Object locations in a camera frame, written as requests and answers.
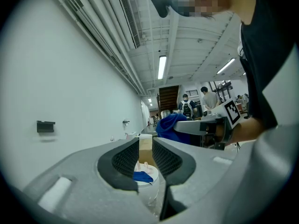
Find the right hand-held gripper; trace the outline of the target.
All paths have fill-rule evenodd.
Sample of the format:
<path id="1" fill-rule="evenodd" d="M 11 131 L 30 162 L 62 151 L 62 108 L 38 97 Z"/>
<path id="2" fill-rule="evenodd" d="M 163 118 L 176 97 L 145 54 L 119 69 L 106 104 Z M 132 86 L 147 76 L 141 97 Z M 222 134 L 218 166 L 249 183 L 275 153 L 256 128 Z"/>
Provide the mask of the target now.
<path id="1" fill-rule="evenodd" d="M 240 119 L 240 112 L 234 101 L 230 99 L 212 110 L 204 111 L 201 121 L 194 120 L 177 122 L 174 125 L 174 130 L 179 133 L 206 135 L 206 122 L 214 121 L 215 129 L 217 126 L 223 127 L 224 135 L 220 141 L 218 141 L 215 137 L 208 139 L 208 143 L 204 144 L 204 146 L 224 150 L 225 144 L 231 139 L 233 129 L 239 123 Z"/>

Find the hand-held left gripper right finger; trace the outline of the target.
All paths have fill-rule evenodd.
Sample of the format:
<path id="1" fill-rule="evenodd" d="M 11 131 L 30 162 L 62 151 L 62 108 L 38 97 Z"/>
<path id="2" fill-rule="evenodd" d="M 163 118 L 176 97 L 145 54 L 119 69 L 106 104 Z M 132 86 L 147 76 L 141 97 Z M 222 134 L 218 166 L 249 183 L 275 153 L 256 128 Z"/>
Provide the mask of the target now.
<path id="1" fill-rule="evenodd" d="M 207 194 L 228 170 L 236 152 L 154 138 L 152 156 L 166 182 L 159 217 L 160 220 L 166 220 Z"/>

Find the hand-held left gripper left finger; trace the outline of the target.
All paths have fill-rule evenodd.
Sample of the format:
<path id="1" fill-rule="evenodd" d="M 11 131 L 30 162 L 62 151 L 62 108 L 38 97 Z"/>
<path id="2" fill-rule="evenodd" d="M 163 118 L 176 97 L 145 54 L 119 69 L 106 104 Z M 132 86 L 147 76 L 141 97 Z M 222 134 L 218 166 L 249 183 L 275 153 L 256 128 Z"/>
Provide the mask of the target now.
<path id="1" fill-rule="evenodd" d="M 80 150 L 38 175 L 24 193 L 54 223 L 156 224 L 133 180 L 138 158 L 137 138 Z"/>

